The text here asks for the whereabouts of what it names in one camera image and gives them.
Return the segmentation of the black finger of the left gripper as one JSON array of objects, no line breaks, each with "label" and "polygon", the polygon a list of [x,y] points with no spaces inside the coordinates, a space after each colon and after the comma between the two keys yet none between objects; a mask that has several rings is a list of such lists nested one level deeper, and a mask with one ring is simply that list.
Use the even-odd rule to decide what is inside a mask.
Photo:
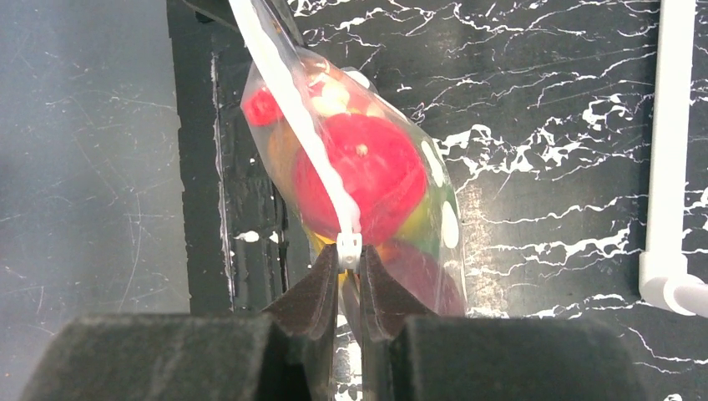
[{"label": "black finger of the left gripper", "polygon": [[[194,11],[201,23],[217,22],[235,32],[239,29],[230,2],[227,0],[184,0],[184,3]],[[277,21],[281,30],[295,44],[304,47],[305,41],[301,30],[297,27],[292,11],[285,0],[256,1],[268,10],[271,17]]]}]

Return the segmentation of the red fake apple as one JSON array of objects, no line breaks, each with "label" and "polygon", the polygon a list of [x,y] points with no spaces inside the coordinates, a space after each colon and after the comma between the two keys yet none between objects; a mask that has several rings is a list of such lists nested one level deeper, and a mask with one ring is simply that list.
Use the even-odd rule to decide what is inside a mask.
[{"label": "red fake apple", "polygon": [[[332,167],[358,204],[362,239],[379,245],[397,232],[427,190],[427,172],[405,130],[364,114],[335,114],[322,138]],[[292,179],[301,217],[327,238],[340,231],[336,212],[306,153],[298,151]]]}]

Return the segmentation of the clear polka dot zip bag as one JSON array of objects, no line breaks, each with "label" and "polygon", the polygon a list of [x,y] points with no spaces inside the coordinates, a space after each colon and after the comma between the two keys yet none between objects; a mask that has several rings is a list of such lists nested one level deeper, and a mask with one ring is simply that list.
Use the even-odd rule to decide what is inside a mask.
[{"label": "clear polka dot zip bag", "polygon": [[314,250],[340,254],[340,299],[360,302],[359,252],[440,315],[467,309],[458,203],[432,138],[357,71],[291,40],[267,1],[230,9],[252,64],[240,107],[269,177]]}]

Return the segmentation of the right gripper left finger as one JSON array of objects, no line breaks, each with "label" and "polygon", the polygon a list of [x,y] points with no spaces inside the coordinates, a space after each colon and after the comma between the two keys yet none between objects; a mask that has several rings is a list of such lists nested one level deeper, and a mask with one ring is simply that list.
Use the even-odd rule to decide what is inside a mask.
[{"label": "right gripper left finger", "polygon": [[80,317],[24,400],[330,400],[337,251],[260,312]]}]

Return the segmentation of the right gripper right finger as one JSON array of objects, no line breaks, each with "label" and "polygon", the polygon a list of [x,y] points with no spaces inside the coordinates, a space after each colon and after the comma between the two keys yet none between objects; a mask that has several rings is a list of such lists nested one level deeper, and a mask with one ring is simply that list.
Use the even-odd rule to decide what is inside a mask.
[{"label": "right gripper right finger", "polygon": [[596,322],[441,317],[367,246],[361,280],[366,400],[645,400],[622,341]]}]

